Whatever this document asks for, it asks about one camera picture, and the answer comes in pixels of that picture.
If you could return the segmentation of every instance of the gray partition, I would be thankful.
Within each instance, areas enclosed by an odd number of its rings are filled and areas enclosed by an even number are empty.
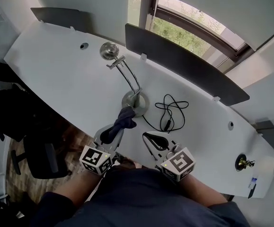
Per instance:
[[[257,122],[253,125],[259,134],[274,148],[274,124],[270,121]]]
[[[226,106],[249,99],[249,95],[212,65],[183,47],[148,30],[125,25],[126,48],[182,76]]]
[[[62,27],[74,27],[75,30],[84,33],[93,33],[91,15],[76,9],[62,8],[31,8],[35,17],[45,23]]]

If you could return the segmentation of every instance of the white object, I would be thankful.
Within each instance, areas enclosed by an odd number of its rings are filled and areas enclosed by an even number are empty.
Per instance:
[[[214,96],[212,99],[213,99],[215,102],[219,102],[221,98],[220,98],[219,96]]]
[[[113,164],[110,154],[89,146],[84,147],[79,160],[85,169],[97,175],[104,174]]]
[[[186,147],[161,164],[162,172],[177,182],[191,173],[194,166],[195,159]]]
[[[147,54],[142,53],[141,54],[141,60],[146,61],[147,60]]]
[[[253,189],[254,188],[254,186],[256,185],[256,181],[257,181],[257,178],[251,178],[251,181],[250,181],[250,183],[249,183],[249,185],[248,185],[248,188],[249,189]]]
[[[94,136],[98,129],[115,122],[122,98],[129,90],[122,75],[109,70],[99,55],[99,49],[106,41],[36,21],[14,42],[5,61],[52,109]],[[81,50],[80,45],[85,42],[89,47]],[[266,156],[274,157],[272,147],[231,108],[214,102],[211,95],[175,73],[151,60],[142,61],[139,55],[118,46],[150,99],[145,117],[155,127],[161,111],[154,104],[161,102],[166,93],[190,103],[183,110],[185,126],[171,132],[171,136],[186,146],[196,159],[193,175],[221,193],[248,197],[249,181],[257,165],[237,172],[236,158],[241,153],[256,161]],[[180,112],[174,110],[173,117],[178,125],[182,124]],[[134,121],[137,127],[124,130],[117,151],[154,168],[149,164],[152,155],[142,141],[142,134],[153,129],[142,118]],[[231,131],[229,122],[234,124]],[[273,174],[269,172],[260,176],[253,197],[264,197],[272,179]]]

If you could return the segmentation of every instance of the white wall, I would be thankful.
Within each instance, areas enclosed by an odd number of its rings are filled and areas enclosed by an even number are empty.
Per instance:
[[[77,9],[91,14],[96,34],[125,43],[128,0],[39,0],[43,7]]]
[[[227,76],[250,96],[232,108],[250,122],[270,119],[274,123],[274,39]],[[274,227],[274,180],[264,199],[235,197],[234,201],[252,226]]]
[[[274,0],[181,0],[218,20],[254,50],[274,35]]]
[[[20,34],[36,18],[31,7],[40,7],[38,0],[0,0],[0,9],[15,31]]]
[[[246,88],[274,72],[274,38],[226,76]]]

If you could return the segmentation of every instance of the wooden floor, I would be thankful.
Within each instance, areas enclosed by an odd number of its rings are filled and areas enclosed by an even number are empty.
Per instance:
[[[72,171],[72,175],[47,180],[35,179],[30,173],[26,159],[19,163],[21,175],[16,174],[10,152],[14,149],[16,154],[19,155],[24,152],[24,148],[23,141],[16,142],[12,140],[9,148],[6,175],[6,193],[10,196],[11,201],[20,201],[22,193],[27,192],[29,197],[35,203],[38,203],[45,192],[54,190],[58,185],[68,181],[84,169],[80,165],[79,157],[83,147],[89,145],[92,142],[92,138],[71,124],[65,129],[63,137],[67,139],[66,143],[69,150],[65,161],[68,169]]]

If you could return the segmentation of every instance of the black cable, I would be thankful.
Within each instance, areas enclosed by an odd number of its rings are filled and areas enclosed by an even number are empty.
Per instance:
[[[165,103],[165,98],[166,98],[167,96],[170,96],[170,97],[171,97],[171,99],[173,100],[172,103],[170,103],[170,104],[166,104],[166,103]],[[178,104],[182,104],[182,103],[186,104],[186,106],[180,107],[180,106],[178,105]],[[177,131],[177,130],[179,130],[179,129],[182,129],[182,128],[184,127],[184,125],[185,125],[185,116],[184,116],[184,113],[183,113],[182,109],[185,109],[185,108],[187,108],[188,106],[189,106],[189,102],[187,102],[187,101],[178,101],[178,102],[177,102],[177,101],[172,97],[172,95],[166,94],[166,95],[164,96],[164,98],[163,98],[163,103],[155,103],[155,107],[156,107],[156,108],[164,110],[164,113],[163,113],[163,115],[162,115],[162,117],[161,117],[161,119],[160,119],[160,130],[158,130],[158,129],[156,129],[154,126],[152,126],[152,125],[146,120],[146,118],[144,117],[144,115],[143,115],[143,119],[145,120],[145,122],[146,122],[150,127],[154,128],[156,131],[168,132],[168,133],[170,133],[170,132],[172,132],[172,131]],[[171,111],[171,109],[169,109],[169,108],[171,108],[171,107],[179,109],[180,112],[181,112],[181,114],[182,114],[182,116],[183,116],[183,125],[182,125],[181,127],[179,127],[179,128],[175,128],[175,129],[174,129],[174,127],[175,127],[175,121],[174,121],[174,119],[173,119],[173,117],[172,117],[173,112]],[[164,129],[162,129],[162,120],[163,120],[163,118],[164,118],[166,112],[169,114],[169,119],[168,119],[167,124],[166,124],[166,126],[164,127]]]

